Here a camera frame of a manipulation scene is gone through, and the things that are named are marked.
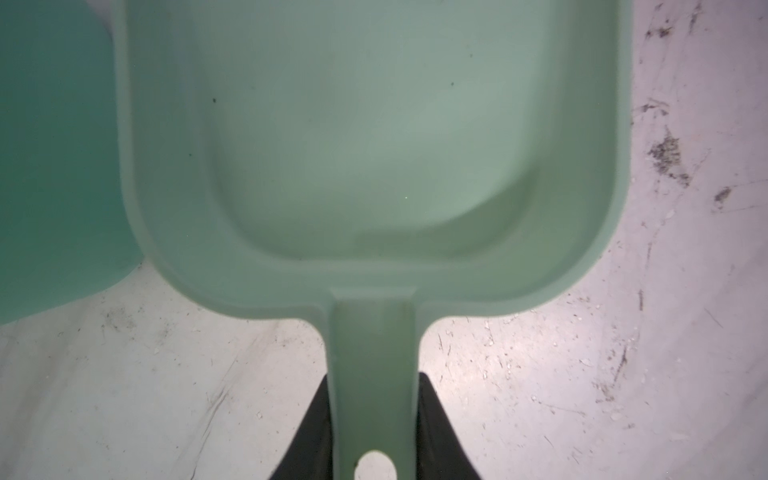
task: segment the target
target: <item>dustpan pan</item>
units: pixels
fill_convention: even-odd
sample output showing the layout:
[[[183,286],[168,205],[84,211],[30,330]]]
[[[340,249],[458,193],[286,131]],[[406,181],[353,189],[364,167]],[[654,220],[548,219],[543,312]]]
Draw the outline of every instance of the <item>dustpan pan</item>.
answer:
[[[427,327],[543,303],[615,228],[629,2],[117,0],[114,14],[142,250],[207,308],[314,325],[333,477],[379,450],[415,478]]]

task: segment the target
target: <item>green dustpan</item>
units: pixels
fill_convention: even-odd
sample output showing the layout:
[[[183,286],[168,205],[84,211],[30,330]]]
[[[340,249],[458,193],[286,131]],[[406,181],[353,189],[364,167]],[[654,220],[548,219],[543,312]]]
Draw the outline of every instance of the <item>green dustpan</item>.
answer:
[[[0,323],[91,295],[141,251],[120,195],[112,46],[82,0],[0,0]]]
[[[419,339],[525,310],[608,242],[629,163],[629,1],[118,0],[123,195],[221,313],[323,336],[333,470],[415,476]]]

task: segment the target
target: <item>white floor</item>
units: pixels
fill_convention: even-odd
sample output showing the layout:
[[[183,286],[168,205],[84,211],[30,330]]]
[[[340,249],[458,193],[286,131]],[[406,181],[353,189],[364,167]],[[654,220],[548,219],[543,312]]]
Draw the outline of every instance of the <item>white floor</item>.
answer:
[[[768,2],[638,0],[634,26],[609,250],[536,310],[422,341],[488,480],[768,478]],[[325,371],[308,326],[202,310],[145,263],[0,327],[0,478],[266,478]]]

